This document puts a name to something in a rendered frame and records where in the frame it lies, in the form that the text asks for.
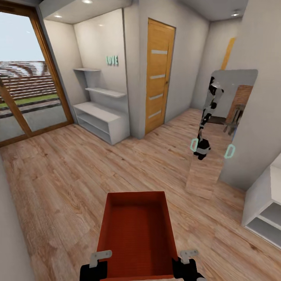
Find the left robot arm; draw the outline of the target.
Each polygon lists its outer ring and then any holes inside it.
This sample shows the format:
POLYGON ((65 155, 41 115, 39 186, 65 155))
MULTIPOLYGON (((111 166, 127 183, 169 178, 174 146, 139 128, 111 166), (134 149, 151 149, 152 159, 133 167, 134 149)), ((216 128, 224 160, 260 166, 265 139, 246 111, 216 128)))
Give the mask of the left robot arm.
POLYGON ((83 265, 80 269, 80 281, 100 281, 107 278, 107 261, 98 262, 98 260, 111 256, 111 250, 91 253, 90 264, 83 265))

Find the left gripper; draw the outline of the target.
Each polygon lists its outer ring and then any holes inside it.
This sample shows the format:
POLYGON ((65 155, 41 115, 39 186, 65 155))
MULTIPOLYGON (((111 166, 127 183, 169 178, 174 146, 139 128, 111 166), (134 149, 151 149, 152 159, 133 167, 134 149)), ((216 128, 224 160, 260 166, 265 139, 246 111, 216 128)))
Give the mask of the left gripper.
POLYGON ((80 281, 91 274, 97 276, 98 281, 107 278, 107 261, 98 262, 97 267, 89 268, 89 264, 83 265, 80 269, 80 281))

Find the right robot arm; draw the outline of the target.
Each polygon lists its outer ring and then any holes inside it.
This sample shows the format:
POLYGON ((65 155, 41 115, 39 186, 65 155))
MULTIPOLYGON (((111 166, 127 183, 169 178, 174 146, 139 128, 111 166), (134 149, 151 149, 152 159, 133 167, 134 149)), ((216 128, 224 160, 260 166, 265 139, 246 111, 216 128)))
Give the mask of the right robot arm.
POLYGON ((176 261, 173 257, 172 266, 173 266, 173 275, 175 279, 183 278, 184 281, 208 281, 200 273, 197 272, 196 262, 194 259, 189 259, 190 256, 197 256, 198 250, 186 249, 180 251, 180 257, 176 261))

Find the storage box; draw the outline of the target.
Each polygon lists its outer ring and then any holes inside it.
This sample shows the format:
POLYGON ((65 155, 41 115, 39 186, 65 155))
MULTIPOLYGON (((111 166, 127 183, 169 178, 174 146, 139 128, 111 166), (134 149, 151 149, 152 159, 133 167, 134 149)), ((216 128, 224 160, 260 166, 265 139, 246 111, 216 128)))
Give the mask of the storage box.
POLYGON ((107 278, 137 281, 174 278, 178 261, 164 191, 107 194, 97 252, 111 250, 107 278))

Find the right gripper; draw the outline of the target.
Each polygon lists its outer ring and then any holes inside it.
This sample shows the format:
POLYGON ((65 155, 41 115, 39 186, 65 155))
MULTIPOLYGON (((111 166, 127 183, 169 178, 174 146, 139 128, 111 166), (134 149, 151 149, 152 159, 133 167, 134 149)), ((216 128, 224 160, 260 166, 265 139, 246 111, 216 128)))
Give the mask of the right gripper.
POLYGON ((186 274, 190 270, 194 270, 197 272, 196 262, 194 259, 189 259, 189 264, 183 264, 180 260, 181 258, 178 257, 178 261, 176 261, 173 257, 172 259, 172 266, 173 266, 173 275, 175 279, 183 278, 186 281, 186 274))

